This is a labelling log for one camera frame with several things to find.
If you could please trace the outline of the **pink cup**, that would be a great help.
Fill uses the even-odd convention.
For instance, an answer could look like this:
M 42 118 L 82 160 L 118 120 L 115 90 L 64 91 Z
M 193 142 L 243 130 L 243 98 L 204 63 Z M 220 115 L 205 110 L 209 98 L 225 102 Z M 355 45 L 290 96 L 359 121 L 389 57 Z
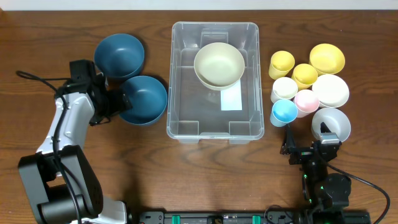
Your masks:
M 320 100 L 317 94 L 312 90 L 300 90 L 294 98 L 294 103 L 298 110 L 298 118 L 309 115 L 320 106 Z

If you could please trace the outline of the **light blue cup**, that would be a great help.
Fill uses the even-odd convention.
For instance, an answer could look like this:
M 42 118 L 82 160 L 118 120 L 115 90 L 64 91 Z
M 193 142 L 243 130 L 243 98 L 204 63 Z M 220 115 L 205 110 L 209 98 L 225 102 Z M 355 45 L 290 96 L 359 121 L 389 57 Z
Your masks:
M 294 121 L 298 116 L 298 108 L 291 100 L 276 101 L 271 109 L 270 122 L 275 127 L 283 127 Z

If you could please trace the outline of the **dark blue bowl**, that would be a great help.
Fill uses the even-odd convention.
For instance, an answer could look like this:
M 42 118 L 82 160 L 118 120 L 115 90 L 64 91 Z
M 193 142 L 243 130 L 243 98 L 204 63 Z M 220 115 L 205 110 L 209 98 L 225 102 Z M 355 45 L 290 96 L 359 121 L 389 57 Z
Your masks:
M 127 80 L 144 68 L 145 50 L 142 42 L 129 34 L 113 34 L 103 39 L 94 52 L 94 63 L 108 78 Z
M 126 80 L 120 87 L 132 104 L 131 109 L 119 114 L 121 119 L 138 126 L 158 122 L 168 102 L 167 91 L 158 79 L 136 76 Z

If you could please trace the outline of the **cream cup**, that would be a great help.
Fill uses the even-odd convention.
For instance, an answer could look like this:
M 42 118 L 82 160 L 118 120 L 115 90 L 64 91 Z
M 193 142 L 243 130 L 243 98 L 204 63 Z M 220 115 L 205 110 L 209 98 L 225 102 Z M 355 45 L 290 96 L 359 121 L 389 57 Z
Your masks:
M 299 91 L 296 82 L 289 77 L 278 78 L 272 86 L 271 102 L 281 99 L 291 100 Z

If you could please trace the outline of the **dark blue bowl front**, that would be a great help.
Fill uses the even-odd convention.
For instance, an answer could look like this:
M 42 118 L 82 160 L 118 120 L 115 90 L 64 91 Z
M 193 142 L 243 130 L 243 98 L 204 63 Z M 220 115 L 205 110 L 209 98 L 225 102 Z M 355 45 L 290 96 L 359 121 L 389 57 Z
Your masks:
M 158 79 L 136 76 L 126 80 L 120 87 L 132 104 L 131 109 L 119 114 L 121 119 L 138 126 L 158 122 L 168 102 L 167 91 Z

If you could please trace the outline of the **beige bowl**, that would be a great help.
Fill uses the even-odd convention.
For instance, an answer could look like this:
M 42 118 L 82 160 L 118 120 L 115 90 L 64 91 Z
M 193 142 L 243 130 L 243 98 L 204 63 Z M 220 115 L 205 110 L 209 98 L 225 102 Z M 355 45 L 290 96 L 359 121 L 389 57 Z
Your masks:
M 214 42 L 202 47 L 193 61 L 199 81 L 211 90 L 221 91 L 240 81 L 245 70 L 244 57 L 230 44 Z

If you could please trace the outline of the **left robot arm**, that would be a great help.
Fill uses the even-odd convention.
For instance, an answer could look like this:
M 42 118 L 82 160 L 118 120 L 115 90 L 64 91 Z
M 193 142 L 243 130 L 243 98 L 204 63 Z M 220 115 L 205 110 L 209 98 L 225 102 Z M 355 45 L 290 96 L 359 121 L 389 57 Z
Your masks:
M 69 78 L 54 89 L 56 112 L 35 154 L 22 157 L 19 175 L 37 223 L 132 223 L 123 201 L 103 195 L 83 153 L 89 126 L 130 109 L 122 89 L 108 90 L 91 60 L 70 62 Z

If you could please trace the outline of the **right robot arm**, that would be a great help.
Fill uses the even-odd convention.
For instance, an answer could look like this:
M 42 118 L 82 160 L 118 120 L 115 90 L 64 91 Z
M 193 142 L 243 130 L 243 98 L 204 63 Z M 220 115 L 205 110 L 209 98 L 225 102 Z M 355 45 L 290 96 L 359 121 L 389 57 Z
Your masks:
M 328 162 L 337 157 L 341 146 L 338 136 L 325 123 L 321 124 L 320 139 L 310 146 L 298 147 L 290 126 L 280 153 L 288 154 L 290 165 L 300 165 L 303 172 L 302 186 L 305 200 L 310 202 L 307 215 L 325 211 L 338 211 L 349 205 L 351 179 L 340 173 L 328 172 Z

